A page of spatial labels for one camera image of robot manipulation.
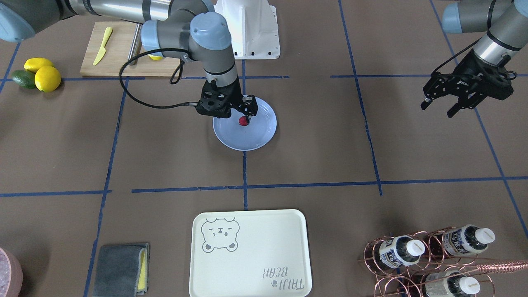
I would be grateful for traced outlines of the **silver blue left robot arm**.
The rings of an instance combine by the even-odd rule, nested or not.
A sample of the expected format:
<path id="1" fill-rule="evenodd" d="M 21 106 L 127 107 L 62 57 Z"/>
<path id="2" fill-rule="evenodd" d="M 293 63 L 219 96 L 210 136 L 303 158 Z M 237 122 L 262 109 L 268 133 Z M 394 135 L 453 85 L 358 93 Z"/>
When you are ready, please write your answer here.
<path id="1" fill-rule="evenodd" d="M 427 109 L 438 98 L 452 95 L 457 103 L 447 111 L 449 118 L 462 109 L 474 109 L 484 99 L 505 100 L 513 94 L 516 73 L 506 69 L 511 59 L 527 45 L 528 4 L 526 0 L 457 0 L 442 16 L 445 33 L 479 33 L 466 56 L 451 73 L 434 69 L 424 85 Z"/>

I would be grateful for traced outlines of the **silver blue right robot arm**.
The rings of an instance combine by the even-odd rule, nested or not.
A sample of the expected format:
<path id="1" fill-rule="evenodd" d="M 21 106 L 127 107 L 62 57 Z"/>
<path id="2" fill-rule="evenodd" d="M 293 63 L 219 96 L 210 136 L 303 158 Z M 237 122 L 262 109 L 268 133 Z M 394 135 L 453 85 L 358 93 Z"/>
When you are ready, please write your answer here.
<path id="1" fill-rule="evenodd" d="M 148 54 L 180 59 L 170 83 L 179 82 L 184 64 L 199 61 L 206 82 L 196 102 L 168 105 L 192 106 L 205 116 L 231 117 L 242 113 L 246 121 L 258 113 L 253 95 L 241 92 L 228 22 L 209 0 L 2 0 L 1 39 L 21 42 L 63 19 L 95 15 L 141 25 L 145 51 L 124 63 L 127 66 Z"/>

